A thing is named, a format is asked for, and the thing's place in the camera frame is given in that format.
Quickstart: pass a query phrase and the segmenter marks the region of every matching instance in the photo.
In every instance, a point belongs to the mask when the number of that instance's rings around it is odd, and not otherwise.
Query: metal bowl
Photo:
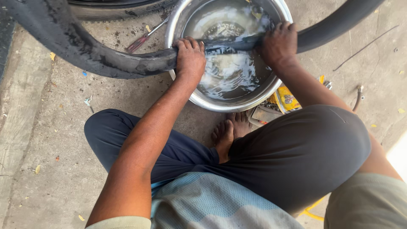
[[[171,13],[168,20],[167,31],[165,34],[165,46],[170,48],[172,42],[181,37],[184,31],[184,27],[194,12],[203,4],[216,0],[179,0],[175,5],[174,10]],[[274,21],[275,24],[281,21],[292,22],[290,11],[284,0],[256,0]],[[169,71],[172,79],[174,80],[176,75],[174,70]],[[196,105],[215,112],[241,112],[256,105],[260,104],[280,86],[281,80],[276,77],[274,73],[268,79],[260,85],[255,91],[246,94],[242,97],[228,100],[212,99],[199,90],[195,89],[189,100]]]

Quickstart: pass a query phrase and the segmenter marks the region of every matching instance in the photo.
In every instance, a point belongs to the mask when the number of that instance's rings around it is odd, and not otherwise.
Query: foot
[[[246,112],[230,113],[228,119],[233,123],[233,139],[244,137],[252,131],[252,124],[246,116]]]
[[[227,162],[229,160],[229,149],[234,139],[232,121],[225,120],[220,122],[215,129],[213,129],[211,137],[215,142],[215,149],[219,154],[219,164]]]

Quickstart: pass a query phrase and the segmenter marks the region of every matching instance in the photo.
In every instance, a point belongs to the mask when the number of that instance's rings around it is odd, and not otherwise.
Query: tire
[[[335,39],[368,16],[384,0],[348,0],[321,22],[298,34],[298,52]],[[140,55],[112,50],[94,39],[72,15],[66,0],[0,0],[9,13],[48,49],[98,75],[136,79],[176,67],[177,50]]]
[[[111,21],[167,12],[177,0],[113,0],[85,2],[68,0],[73,14],[84,21]]]

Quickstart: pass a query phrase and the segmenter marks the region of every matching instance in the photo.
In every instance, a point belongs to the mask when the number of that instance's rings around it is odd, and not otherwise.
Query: dark blue pants
[[[86,121],[86,139],[107,172],[139,120],[107,109]],[[223,164],[215,148],[172,130],[151,172],[152,190],[185,172],[210,172],[295,214],[350,178],[369,153],[368,132],[357,115],[308,106],[235,140]]]

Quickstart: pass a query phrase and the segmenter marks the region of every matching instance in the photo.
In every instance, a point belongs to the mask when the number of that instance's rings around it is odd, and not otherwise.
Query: soapy water
[[[272,26],[260,7],[244,0],[215,0],[194,12],[183,36],[241,41],[264,33]],[[256,90],[271,73],[258,55],[219,47],[206,52],[205,73],[197,89],[209,98],[235,99]]]

